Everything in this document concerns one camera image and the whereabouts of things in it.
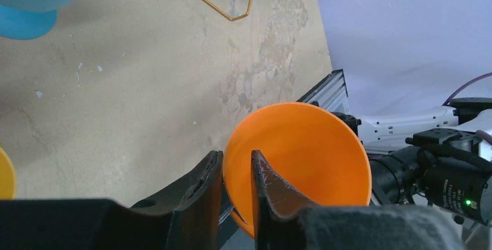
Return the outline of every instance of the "beige surface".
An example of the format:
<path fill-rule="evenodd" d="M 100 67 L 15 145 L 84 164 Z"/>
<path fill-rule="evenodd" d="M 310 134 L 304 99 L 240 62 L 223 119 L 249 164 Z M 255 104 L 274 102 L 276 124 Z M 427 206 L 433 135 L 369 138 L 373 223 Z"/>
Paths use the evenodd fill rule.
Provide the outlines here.
<path fill-rule="evenodd" d="M 18 197 L 126 205 L 223 149 L 248 112 L 331 71 L 317 0 L 254 0 L 236 22 L 199 0 L 75 0 L 48 35 L 1 38 L 0 57 L 0 144 Z"/>

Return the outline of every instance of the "yellow bowl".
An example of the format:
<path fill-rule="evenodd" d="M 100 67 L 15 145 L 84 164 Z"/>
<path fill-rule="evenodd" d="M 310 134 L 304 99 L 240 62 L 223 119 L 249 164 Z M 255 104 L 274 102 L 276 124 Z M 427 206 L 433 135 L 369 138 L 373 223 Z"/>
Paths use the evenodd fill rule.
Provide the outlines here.
<path fill-rule="evenodd" d="M 0 147 L 0 200 L 12 200 L 16 191 L 14 166 Z"/>

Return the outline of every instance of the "black cable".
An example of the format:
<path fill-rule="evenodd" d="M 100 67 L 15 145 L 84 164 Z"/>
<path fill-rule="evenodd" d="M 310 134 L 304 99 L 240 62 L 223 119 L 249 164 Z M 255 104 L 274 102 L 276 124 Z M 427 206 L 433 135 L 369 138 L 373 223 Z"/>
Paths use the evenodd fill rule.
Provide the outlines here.
<path fill-rule="evenodd" d="M 405 196 L 407 198 L 408 203 L 411 205 L 415 205 L 414 197 L 412 196 L 412 187 L 410 186 L 406 190 L 407 192 Z"/>
<path fill-rule="evenodd" d="M 453 157 L 456 160 L 473 165 L 486 173 L 492 173 L 492 163 L 465 150 L 445 144 L 426 144 L 421 147 L 421 150 L 432 153 L 436 158 Z"/>

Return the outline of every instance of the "orange bowl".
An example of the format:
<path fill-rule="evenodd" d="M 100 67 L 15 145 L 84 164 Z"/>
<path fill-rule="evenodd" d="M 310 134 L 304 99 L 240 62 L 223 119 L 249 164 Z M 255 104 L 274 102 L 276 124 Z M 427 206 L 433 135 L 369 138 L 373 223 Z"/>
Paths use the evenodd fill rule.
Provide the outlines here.
<path fill-rule="evenodd" d="M 320 205 L 369 205 L 371 168 L 364 147 L 335 115 L 306 103 L 279 103 L 246 117 L 225 149 L 223 175 L 236 223 L 254 238 L 251 151 Z"/>

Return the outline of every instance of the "white backdrop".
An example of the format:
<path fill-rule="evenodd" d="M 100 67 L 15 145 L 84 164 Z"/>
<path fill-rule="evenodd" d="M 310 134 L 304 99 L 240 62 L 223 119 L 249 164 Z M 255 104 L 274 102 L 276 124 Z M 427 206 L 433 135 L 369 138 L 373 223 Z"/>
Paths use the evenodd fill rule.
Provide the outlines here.
<path fill-rule="evenodd" d="M 492 71 L 492 0 L 319 0 L 334 68 L 354 114 L 442 104 Z M 492 97 L 492 78 L 459 94 Z"/>

